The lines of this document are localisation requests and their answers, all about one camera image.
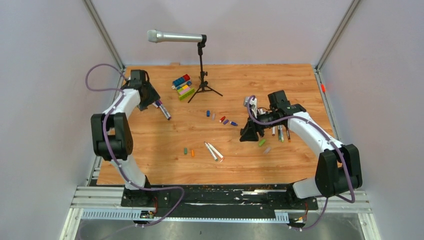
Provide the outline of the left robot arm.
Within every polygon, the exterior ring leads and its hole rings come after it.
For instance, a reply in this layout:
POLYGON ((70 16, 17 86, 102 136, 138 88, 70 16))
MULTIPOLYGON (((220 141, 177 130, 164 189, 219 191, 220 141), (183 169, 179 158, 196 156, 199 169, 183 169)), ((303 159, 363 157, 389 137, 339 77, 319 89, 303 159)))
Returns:
POLYGON ((93 151, 119 172, 124 179, 122 206, 146 207, 154 197, 147 176, 133 156, 134 140, 128 118, 133 110, 146 110, 160 99, 145 70, 131 70, 117 99, 103 113, 90 118, 93 151))

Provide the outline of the white marker dark green cap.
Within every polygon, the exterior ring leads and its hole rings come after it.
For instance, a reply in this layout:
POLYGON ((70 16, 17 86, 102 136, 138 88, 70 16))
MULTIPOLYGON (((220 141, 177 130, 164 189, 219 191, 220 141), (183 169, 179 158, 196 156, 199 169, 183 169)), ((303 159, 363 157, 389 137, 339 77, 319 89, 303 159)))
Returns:
POLYGON ((207 148, 207 150, 209 151, 209 153, 211 154, 211 156, 213 157, 214 161, 218 161, 218 157, 215 155, 214 151, 211 149, 210 145, 207 142, 204 142, 205 147, 207 148))

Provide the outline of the translucent red pen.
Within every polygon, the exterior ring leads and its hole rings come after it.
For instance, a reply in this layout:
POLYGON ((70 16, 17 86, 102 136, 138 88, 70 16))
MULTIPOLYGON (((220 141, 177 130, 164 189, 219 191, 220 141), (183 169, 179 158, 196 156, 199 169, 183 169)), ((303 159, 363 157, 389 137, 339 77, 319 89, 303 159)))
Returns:
POLYGON ((288 128, 286 128, 286 136, 287 136, 287 141, 290 143, 291 142, 291 135, 290 135, 290 130, 288 128))

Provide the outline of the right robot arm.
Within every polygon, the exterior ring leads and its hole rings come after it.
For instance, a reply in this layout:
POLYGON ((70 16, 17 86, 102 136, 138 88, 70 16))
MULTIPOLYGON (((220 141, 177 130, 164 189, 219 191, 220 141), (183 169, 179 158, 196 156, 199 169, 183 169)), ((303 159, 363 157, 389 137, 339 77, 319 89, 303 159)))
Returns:
POLYGON ((363 185, 360 153, 354 144, 344 144, 328 134, 300 104, 291 104, 283 90, 268 95, 269 109, 261 111, 257 98, 244 99, 248 118, 240 131, 240 142, 257 142, 265 129, 284 126, 298 135, 317 156, 315 175, 296 181, 285 195, 286 204, 298 209, 310 197, 340 197, 350 192, 348 202, 355 201, 354 190, 363 185))

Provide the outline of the white marker orange cap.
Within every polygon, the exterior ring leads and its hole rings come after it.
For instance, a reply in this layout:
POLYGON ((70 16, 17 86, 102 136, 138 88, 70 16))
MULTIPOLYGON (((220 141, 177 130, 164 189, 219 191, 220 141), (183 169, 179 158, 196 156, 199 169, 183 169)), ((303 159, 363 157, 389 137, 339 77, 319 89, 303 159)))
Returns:
POLYGON ((222 162, 224 159, 225 159, 225 157, 212 145, 212 144, 210 144, 210 143, 206 143, 208 146, 209 146, 209 148, 214 152, 214 154, 216 155, 216 156, 218 156, 218 158, 220 159, 220 161, 222 162))

